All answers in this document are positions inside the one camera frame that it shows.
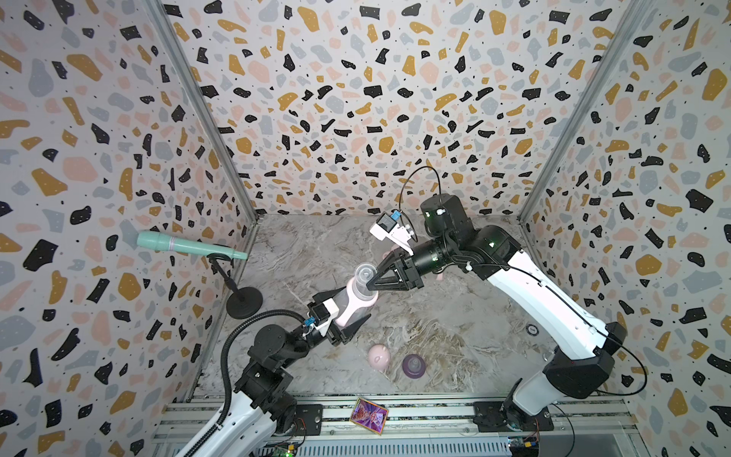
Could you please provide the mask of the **clear silicone nipple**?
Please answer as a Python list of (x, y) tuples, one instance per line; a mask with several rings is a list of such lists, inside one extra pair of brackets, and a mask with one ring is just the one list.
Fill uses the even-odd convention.
[(373, 264), (363, 263), (356, 268), (354, 273), (355, 282), (366, 286), (375, 277), (377, 268)]

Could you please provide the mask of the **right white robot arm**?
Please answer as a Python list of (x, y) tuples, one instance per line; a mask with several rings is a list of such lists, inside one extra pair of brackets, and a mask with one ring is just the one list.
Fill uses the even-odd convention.
[(460, 199), (441, 193), (420, 207), (428, 239), (416, 235), (401, 211), (381, 215), (369, 232), (396, 245), (367, 283), (370, 291), (410, 291), (423, 278), (455, 266), (506, 293), (548, 332), (557, 348), (547, 365), (519, 381), (504, 401), (507, 419), (534, 418), (564, 398), (586, 399), (609, 378), (626, 329), (582, 310), (533, 262), (521, 244), (498, 226), (475, 228)]

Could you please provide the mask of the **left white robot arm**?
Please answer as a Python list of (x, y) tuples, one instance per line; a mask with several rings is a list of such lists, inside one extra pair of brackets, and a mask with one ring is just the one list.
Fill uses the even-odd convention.
[[(232, 382), (228, 356), (236, 338), (255, 323), (289, 317), (293, 331), (278, 325), (260, 329), (247, 354), (249, 363)], [(270, 438), (294, 426), (297, 400), (287, 392), (293, 377), (286, 368), (304, 359), (327, 337), (306, 329), (306, 317), (293, 310), (260, 312), (240, 324), (224, 342), (220, 354), (224, 401), (207, 424), (182, 449), (180, 456), (251, 456)]]

